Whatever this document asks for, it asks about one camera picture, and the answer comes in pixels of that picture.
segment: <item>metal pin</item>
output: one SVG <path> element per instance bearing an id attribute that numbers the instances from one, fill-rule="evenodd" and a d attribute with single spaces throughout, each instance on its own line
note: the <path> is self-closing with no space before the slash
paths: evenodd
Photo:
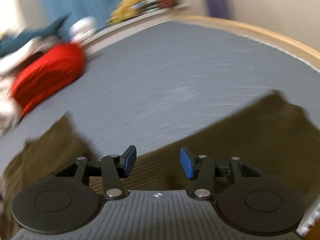
<path id="1" fill-rule="evenodd" d="M 205 188 L 200 188 L 195 191 L 197 197 L 208 197 L 210 194 L 210 191 Z"/>
<path id="2" fill-rule="evenodd" d="M 108 197 L 119 197 L 122 194 L 122 191 L 118 188 L 112 188 L 107 190 L 106 194 Z"/>
<path id="3" fill-rule="evenodd" d="M 207 155 L 199 155 L 197 158 L 197 163 L 202 164 Z"/>

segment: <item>screw head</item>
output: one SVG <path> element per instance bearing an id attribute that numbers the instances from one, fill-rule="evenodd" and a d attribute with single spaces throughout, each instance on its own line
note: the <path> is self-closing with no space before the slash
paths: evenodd
<path id="1" fill-rule="evenodd" d="M 118 188 L 112 188 L 107 190 L 106 194 L 108 197 L 119 197 L 122 194 L 122 191 Z"/>
<path id="2" fill-rule="evenodd" d="M 197 190 L 195 191 L 195 195 L 196 195 L 197 197 L 207 197 L 207 196 L 209 196 L 210 194 L 211 194 L 210 191 L 207 190 L 207 189 L 205 189 L 205 188 L 200 188 L 200 189 L 197 189 Z"/>

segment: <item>gray floor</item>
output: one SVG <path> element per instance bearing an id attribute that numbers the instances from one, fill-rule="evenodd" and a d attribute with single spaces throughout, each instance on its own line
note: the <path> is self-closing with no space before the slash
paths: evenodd
<path id="1" fill-rule="evenodd" d="M 26 138 L 66 111 L 100 155 L 139 155 L 224 118 L 269 88 L 307 109 L 320 127 L 320 75 L 298 59 L 221 30 L 164 23 L 97 53 L 87 73 L 0 138 L 0 170 Z"/>

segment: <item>stuffed toy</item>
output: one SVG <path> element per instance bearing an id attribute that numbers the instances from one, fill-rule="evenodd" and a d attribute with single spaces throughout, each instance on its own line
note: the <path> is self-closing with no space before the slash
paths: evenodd
<path id="1" fill-rule="evenodd" d="M 144 10 L 144 0 L 122 0 L 117 8 L 111 13 L 108 20 L 110 25 L 138 16 Z"/>

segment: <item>gray ribbed platform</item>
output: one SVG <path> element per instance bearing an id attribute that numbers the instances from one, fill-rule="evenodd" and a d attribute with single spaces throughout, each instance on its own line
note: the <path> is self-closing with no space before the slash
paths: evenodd
<path id="1" fill-rule="evenodd" d="M 300 240 L 291 232 L 281 236 L 251 236 L 231 228 L 207 201 L 181 191 L 132 191 L 107 202 L 86 226 L 63 235 L 44 236 L 25 229 L 12 240 Z"/>
<path id="2" fill-rule="evenodd" d="M 173 22 L 92 55 L 87 73 L 0 138 L 0 170 L 26 138 L 66 111 L 101 156 L 135 145 L 142 155 L 195 133 L 269 88 L 320 126 L 320 75 L 277 49 L 221 30 Z"/>

